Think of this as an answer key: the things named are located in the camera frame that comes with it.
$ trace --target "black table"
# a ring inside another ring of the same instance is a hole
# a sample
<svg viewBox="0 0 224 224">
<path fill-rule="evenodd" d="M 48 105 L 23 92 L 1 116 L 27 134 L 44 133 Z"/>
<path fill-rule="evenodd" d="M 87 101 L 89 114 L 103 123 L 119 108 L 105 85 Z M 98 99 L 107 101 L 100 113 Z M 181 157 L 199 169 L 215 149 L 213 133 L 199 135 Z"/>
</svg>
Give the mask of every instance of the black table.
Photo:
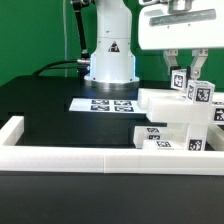
<svg viewBox="0 0 224 224">
<path fill-rule="evenodd" d="M 0 88 L 0 125 L 25 117 L 17 145 L 134 148 L 134 126 L 150 124 L 143 114 L 69 112 L 74 97 L 136 100 L 137 90 L 18 77 Z M 219 176 L 1 172 L 0 223 L 222 224 L 223 189 Z"/>
</svg>

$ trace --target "green backdrop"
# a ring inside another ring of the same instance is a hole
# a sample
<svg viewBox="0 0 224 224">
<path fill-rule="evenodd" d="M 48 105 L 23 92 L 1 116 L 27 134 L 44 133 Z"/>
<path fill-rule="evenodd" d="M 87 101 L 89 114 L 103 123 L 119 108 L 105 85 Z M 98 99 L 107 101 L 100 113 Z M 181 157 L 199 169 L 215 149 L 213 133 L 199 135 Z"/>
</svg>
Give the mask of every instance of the green backdrop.
<svg viewBox="0 0 224 224">
<path fill-rule="evenodd" d="M 142 80 L 168 80 L 162 51 L 142 51 L 138 45 L 138 0 L 125 0 L 133 14 L 132 52 L 136 56 L 136 74 Z M 80 56 L 76 20 L 70 1 L 66 2 L 68 29 L 68 57 Z M 83 11 L 87 45 L 90 52 L 96 47 L 96 8 Z M 5 0 L 0 4 L 0 85 L 20 75 L 30 75 L 38 68 L 64 59 L 63 0 Z M 201 79 L 216 87 L 224 86 L 224 50 L 209 51 Z M 191 51 L 180 51 L 178 62 L 191 64 Z M 63 76 L 62 71 L 45 72 L 44 75 Z M 75 70 L 69 76 L 76 76 Z"/>
</svg>

